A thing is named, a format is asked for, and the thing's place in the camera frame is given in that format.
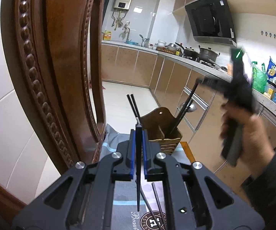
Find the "plastic bag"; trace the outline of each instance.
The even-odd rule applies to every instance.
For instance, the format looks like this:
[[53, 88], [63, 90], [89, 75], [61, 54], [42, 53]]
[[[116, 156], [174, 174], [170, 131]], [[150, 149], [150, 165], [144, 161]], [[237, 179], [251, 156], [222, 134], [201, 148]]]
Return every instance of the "plastic bag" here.
[[261, 64], [262, 70], [259, 70], [257, 68], [257, 62], [253, 61], [252, 64], [253, 64], [253, 67], [252, 67], [253, 68], [253, 88], [263, 94], [265, 92], [265, 86], [267, 84], [265, 64], [264, 63]]
[[267, 68], [267, 79], [268, 79], [268, 82], [274, 83], [276, 88], [276, 65], [273, 62], [271, 57]]

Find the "printed logo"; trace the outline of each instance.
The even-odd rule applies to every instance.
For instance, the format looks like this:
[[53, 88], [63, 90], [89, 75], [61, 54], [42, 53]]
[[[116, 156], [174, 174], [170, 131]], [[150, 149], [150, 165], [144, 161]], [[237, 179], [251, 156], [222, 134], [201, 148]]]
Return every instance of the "printed logo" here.
[[[165, 226], [163, 224], [163, 221], [165, 221], [167, 223], [167, 217], [166, 217], [165, 213], [163, 213], [164, 219], [161, 218], [159, 211], [153, 211], [153, 213], [155, 215], [156, 221], [160, 224], [160, 227], [163, 230], [166, 230]], [[148, 212], [141, 217], [140, 226], [144, 230], [158, 230], [159, 227], [158, 227], [156, 221], [153, 219], [151, 213]]]

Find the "hand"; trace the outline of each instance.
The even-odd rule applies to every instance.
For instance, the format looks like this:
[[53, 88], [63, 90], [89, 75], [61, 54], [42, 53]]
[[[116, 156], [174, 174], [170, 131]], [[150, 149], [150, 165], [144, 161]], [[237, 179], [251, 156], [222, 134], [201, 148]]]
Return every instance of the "hand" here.
[[275, 154], [268, 139], [265, 126], [257, 115], [231, 102], [223, 104], [221, 108], [226, 110], [226, 112], [222, 116], [223, 125], [220, 137], [223, 139], [226, 137], [228, 129], [227, 121], [229, 118], [243, 125], [243, 149], [240, 158], [252, 172], [252, 177], [255, 179], [262, 174]]

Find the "snack bag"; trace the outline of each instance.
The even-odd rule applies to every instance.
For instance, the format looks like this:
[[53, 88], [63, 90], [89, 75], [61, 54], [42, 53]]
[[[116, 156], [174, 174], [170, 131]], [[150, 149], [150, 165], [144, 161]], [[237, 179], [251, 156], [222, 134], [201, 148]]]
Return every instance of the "snack bag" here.
[[276, 65], [271, 57], [267, 68], [267, 81], [274, 83], [276, 88]]

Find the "dark sleeve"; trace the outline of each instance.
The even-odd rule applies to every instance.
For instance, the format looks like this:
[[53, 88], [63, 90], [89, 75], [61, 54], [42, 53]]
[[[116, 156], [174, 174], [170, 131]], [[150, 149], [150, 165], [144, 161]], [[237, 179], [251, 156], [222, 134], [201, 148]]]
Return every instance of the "dark sleeve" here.
[[276, 213], [276, 153], [258, 178], [249, 177], [242, 186], [252, 206], [268, 223]]

